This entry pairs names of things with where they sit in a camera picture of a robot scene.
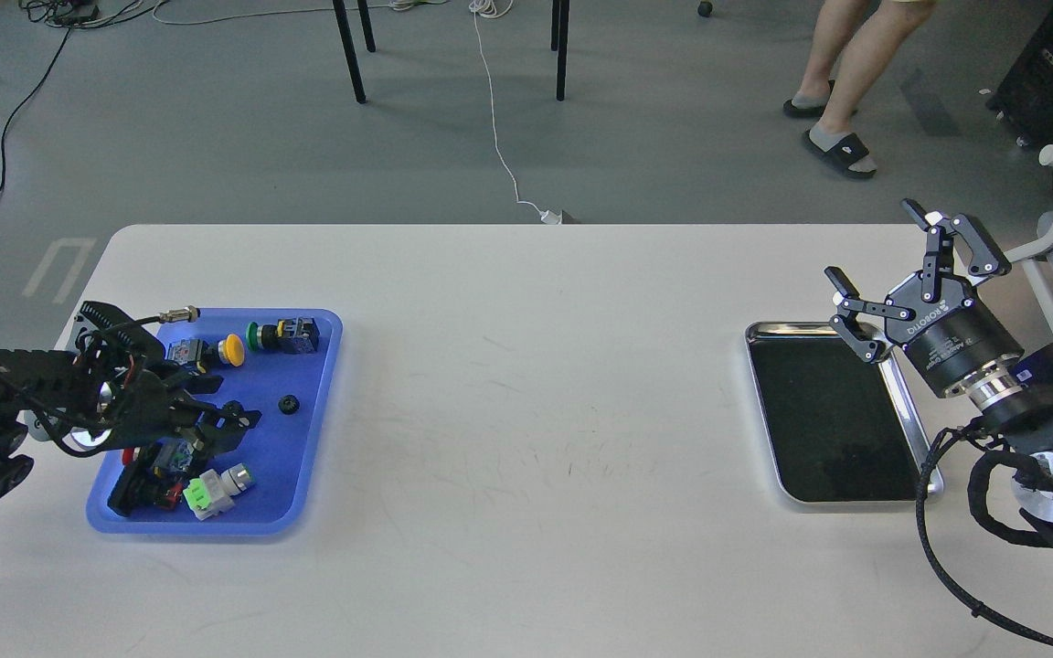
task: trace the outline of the black nut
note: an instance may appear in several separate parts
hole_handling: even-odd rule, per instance
[[[279,412],[283,412],[285,416],[293,415],[298,410],[300,410],[300,399],[296,396],[283,396],[279,399]]]

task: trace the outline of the red component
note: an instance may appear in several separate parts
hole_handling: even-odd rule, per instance
[[[183,491],[184,484],[181,482],[173,484],[172,487],[164,490],[162,499],[157,501],[157,507],[173,511],[173,509],[177,506],[177,503],[181,501],[181,492]]]

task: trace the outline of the chair leg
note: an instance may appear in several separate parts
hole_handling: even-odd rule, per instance
[[[363,46],[369,53],[376,53],[377,42],[372,40],[372,17],[369,16],[367,0],[356,0],[356,7],[360,11],[360,24],[363,26]]]
[[[360,80],[360,64],[356,62],[356,46],[352,44],[352,29],[347,26],[347,8],[343,0],[331,0],[336,12],[336,24],[339,25],[339,40],[343,41],[343,57],[347,59],[347,74],[352,78],[352,92],[356,93],[356,102],[364,103],[363,81]]]
[[[559,0],[551,0],[551,51],[559,49]]]
[[[567,96],[568,87],[568,18],[572,14],[572,0],[559,2],[559,75],[555,88],[555,100]]]

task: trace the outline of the slipper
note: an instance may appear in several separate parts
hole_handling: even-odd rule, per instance
[[[835,80],[828,80],[828,84],[832,88],[835,88]],[[828,104],[815,105],[815,107],[798,107],[794,104],[794,99],[787,99],[782,103],[782,114],[791,118],[819,118],[822,117],[823,109],[828,108]],[[852,109],[852,115],[856,115],[860,109]]]
[[[811,141],[811,128],[808,128],[802,133],[802,144],[807,145],[808,151],[818,156],[824,163],[830,163],[831,166],[835,167],[836,171],[839,171],[846,177],[865,180],[876,175],[876,171],[874,170],[855,171],[849,168],[853,163],[860,162],[869,154],[869,147],[865,146],[860,138],[856,137],[854,133],[840,139],[831,148],[823,151],[818,145],[815,145],[815,142]]]

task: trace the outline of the gray floor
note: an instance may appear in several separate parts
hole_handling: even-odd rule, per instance
[[[176,0],[163,16],[262,4],[321,5]],[[576,0],[563,103],[553,97],[551,3],[518,0],[506,17],[481,21],[502,153],[523,199],[585,224],[857,224],[906,221],[897,201],[912,197],[981,217],[1004,246],[1031,239],[1050,207],[1050,173],[1015,146],[979,91],[998,86],[1048,4],[941,4],[856,117],[881,164],[868,183],[803,153],[807,122],[779,109],[797,86],[819,4],[723,1],[701,18],[694,0]],[[376,54],[364,53],[352,17],[364,105],[352,99],[326,12],[199,26],[141,17],[73,34],[7,141],[0,345],[51,346],[124,225],[537,222],[529,205],[514,204],[494,153],[463,1],[376,9],[372,20]],[[0,0],[0,129],[60,38]],[[58,240],[71,241],[55,251]],[[914,233],[914,267],[922,245]],[[164,245],[147,258],[173,266],[198,248],[205,245]],[[80,252],[86,261],[76,274]],[[987,300],[1037,346],[1041,317],[1025,303],[1024,280],[1010,279],[992,284]],[[891,283],[865,293],[882,296]]]

